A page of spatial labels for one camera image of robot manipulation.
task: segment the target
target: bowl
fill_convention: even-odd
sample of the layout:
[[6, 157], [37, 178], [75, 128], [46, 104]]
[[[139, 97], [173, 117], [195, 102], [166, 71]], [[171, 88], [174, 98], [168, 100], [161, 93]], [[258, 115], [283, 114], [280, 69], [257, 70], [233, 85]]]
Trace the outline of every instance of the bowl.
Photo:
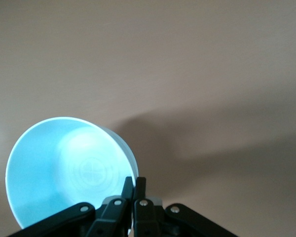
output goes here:
[[78, 118], [41, 121], [17, 140], [5, 184], [13, 215], [28, 227], [79, 202], [99, 208], [138, 177], [135, 157], [111, 130]]

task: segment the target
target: screw head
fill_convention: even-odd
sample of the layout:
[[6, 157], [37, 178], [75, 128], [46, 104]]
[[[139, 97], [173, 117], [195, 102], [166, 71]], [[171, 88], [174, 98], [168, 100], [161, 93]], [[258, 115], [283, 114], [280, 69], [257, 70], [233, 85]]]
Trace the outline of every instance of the screw head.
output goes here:
[[115, 206], [119, 206], [119, 205], [121, 205], [122, 204], [122, 201], [121, 200], [115, 200], [114, 201], [114, 205]]
[[85, 211], [87, 211], [87, 210], [89, 210], [89, 207], [88, 207], [88, 206], [82, 206], [82, 207], [80, 208], [80, 211], [81, 211], [81, 212], [85, 212]]
[[180, 211], [180, 209], [177, 207], [177, 206], [173, 206], [173, 207], [171, 207], [171, 212], [173, 212], [173, 213], [179, 213], [179, 211]]
[[141, 200], [139, 202], [140, 206], [147, 206], [148, 205], [148, 201], [147, 200]]

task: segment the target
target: beige wall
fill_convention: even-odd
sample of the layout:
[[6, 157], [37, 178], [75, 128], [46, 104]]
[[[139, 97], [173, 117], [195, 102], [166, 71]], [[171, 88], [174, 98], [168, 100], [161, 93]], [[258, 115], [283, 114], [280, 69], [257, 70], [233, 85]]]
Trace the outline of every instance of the beige wall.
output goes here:
[[165, 206], [296, 237], [296, 0], [1, 0], [0, 237], [11, 148], [56, 116], [119, 133]]

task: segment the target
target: metal screw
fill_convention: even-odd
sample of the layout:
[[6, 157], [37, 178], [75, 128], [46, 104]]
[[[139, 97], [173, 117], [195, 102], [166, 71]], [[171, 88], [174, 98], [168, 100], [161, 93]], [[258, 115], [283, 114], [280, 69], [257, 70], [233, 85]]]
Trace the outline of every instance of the metal screw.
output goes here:
[[141, 206], [147, 206], [147, 205], [148, 205], [148, 202], [147, 202], [147, 200], [141, 200], [141, 201], [139, 202], [139, 204], [140, 204]]
[[177, 206], [173, 206], [170, 209], [173, 213], [179, 213], [180, 209]]
[[88, 207], [88, 206], [82, 206], [82, 207], [80, 208], [80, 211], [81, 211], [81, 212], [85, 212], [85, 211], [87, 211], [87, 210], [89, 210], [89, 207]]
[[121, 205], [122, 204], [122, 201], [121, 200], [116, 200], [115, 202], [114, 202], [114, 205], [115, 206], [119, 206], [119, 205]]

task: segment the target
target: background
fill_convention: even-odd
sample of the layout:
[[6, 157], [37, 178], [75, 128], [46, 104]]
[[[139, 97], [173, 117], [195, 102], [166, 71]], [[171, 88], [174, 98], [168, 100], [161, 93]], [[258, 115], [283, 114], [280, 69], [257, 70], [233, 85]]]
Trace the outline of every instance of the background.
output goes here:
[[164, 206], [296, 237], [296, 0], [1, 0], [0, 237], [10, 151], [57, 116], [124, 138]]

